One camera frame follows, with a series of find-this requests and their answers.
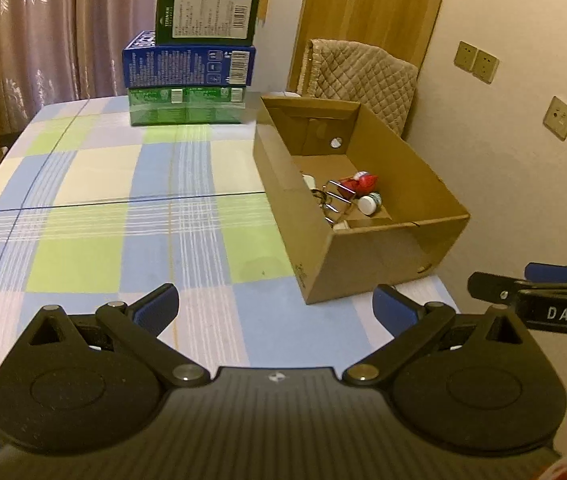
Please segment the green white small jar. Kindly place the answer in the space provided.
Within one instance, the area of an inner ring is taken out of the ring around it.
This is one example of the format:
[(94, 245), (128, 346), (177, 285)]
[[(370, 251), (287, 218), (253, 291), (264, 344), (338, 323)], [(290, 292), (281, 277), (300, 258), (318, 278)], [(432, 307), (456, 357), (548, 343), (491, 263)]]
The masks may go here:
[(367, 217), (374, 216), (381, 210), (382, 198), (378, 192), (371, 192), (357, 200), (357, 208)]

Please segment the metal wire puzzle frame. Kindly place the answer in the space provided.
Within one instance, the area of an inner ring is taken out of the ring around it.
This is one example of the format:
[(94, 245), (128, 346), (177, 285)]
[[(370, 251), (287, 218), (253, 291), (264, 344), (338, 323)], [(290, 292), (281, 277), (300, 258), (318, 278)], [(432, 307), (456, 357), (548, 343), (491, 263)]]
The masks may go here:
[(345, 219), (354, 205), (355, 197), (353, 190), (336, 180), (329, 180), (321, 188), (320, 208), (331, 226), (336, 226)]

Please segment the Doraemon toy figure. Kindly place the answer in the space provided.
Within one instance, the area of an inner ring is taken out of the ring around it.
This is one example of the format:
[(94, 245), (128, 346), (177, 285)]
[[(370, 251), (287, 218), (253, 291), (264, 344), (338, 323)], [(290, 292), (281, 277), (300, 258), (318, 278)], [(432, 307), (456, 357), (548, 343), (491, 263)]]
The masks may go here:
[(342, 188), (347, 188), (347, 192), (341, 190), (341, 193), (346, 196), (353, 194), (356, 197), (361, 197), (371, 192), (376, 192), (378, 179), (379, 177), (376, 174), (371, 174), (368, 171), (358, 171), (354, 176), (339, 181)]

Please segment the striped hair claw clip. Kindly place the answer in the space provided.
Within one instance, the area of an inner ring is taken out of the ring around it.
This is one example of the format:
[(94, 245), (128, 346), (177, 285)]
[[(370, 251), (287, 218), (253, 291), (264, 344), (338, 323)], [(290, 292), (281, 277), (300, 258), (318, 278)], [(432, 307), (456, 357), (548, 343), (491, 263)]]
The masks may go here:
[(321, 208), (326, 207), (330, 203), (330, 197), (325, 191), (319, 188), (312, 188), (311, 193)]

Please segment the white power adapter plug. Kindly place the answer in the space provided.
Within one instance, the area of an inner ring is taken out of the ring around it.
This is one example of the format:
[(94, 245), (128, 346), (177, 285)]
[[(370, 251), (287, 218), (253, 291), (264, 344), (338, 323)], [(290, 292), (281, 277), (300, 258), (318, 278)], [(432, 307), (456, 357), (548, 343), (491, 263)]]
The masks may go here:
[(302, 179), (311, 191), (316, 190), (316, 181), (313, 176), (310, 174), (302, 174)]

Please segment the plaid tablecloth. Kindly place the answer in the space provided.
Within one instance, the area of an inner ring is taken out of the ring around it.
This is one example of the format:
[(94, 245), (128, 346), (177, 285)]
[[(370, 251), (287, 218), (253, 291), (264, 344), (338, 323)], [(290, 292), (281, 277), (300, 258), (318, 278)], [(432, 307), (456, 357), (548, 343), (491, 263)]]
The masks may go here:
[[(231, 125), (134, 127), (123, 98), (45, 107), (0, 165), (0, 362), (35, 313), (90, 313), (171, 283), (162, 340), (208, 370), (344, 370), (387, 341), (371, 293), (307, 304), (253, 156)], [(448, 300), (433, 272), (395, 284)]]

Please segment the open cardboard box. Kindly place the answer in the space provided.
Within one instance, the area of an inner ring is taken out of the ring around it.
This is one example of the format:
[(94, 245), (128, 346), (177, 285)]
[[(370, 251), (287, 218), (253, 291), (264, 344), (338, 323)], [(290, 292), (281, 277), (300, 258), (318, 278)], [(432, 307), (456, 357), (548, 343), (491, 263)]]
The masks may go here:
[(264, 96), (253, 156), (307, 304), (429, 275), (470, 220), (363, 104)]

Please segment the green box pack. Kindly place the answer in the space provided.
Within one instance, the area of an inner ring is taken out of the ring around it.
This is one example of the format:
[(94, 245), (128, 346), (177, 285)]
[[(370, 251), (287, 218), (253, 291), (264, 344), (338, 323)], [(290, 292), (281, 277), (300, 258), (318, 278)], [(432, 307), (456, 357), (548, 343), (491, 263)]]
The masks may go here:
[(127, 92), (133, 126), (238, 124), (244, 87), (152, 87)]

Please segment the quilted beige chair cover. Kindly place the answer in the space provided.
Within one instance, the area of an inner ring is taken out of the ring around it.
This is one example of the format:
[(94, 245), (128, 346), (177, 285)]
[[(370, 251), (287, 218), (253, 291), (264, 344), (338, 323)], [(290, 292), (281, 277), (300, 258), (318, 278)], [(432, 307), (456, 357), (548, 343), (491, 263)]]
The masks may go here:
[(357, 41), (312, 39), (297, 82), (300, 96), (366, 105), (401, 134), (413, 104), (418, 68), (376, 46)]

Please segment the blue box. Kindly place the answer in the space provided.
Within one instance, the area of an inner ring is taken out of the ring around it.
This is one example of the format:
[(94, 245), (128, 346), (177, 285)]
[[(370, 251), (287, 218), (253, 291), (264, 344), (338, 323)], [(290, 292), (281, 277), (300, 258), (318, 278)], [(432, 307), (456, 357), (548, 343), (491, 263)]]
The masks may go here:
[(139, 32), (122, 51), (126, 88), (247, 87), (255, 62), (253, 46), (157, 46), (152, 30)]

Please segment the dark green box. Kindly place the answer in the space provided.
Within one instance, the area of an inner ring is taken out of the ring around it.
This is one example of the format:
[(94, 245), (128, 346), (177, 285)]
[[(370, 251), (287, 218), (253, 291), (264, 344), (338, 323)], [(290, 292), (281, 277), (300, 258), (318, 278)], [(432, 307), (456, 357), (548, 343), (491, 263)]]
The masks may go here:
[(157, 0), (156, 44), (251, 47), (260, 0)]

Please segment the wooden door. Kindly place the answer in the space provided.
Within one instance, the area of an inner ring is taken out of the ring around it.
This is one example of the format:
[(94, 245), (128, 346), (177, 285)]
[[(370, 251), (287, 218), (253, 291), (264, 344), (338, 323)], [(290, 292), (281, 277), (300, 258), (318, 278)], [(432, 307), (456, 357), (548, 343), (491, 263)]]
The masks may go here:
[(311, 39), (371, 44), (420, 67), (442, 0), (303, 0), (287, 89), (297, 89)]

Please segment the single wall socket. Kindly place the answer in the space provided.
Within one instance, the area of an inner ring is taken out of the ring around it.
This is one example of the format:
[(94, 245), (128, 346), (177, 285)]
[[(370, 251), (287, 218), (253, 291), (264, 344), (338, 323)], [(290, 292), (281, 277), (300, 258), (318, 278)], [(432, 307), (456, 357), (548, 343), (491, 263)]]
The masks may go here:
[(567, 140), (567, 103), (554, 96), (544, 115), (543, 125), (559, 140)]

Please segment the double wall socket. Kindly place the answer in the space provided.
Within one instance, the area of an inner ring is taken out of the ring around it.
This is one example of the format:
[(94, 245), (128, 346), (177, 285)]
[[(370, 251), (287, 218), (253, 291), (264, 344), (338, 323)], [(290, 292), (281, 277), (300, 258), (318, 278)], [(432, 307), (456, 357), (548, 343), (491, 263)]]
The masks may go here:
[(491, 84), (499, 66), (499, 59), (472, 44), (460, 41), (454, 57), (454, 64), (485, 84)]

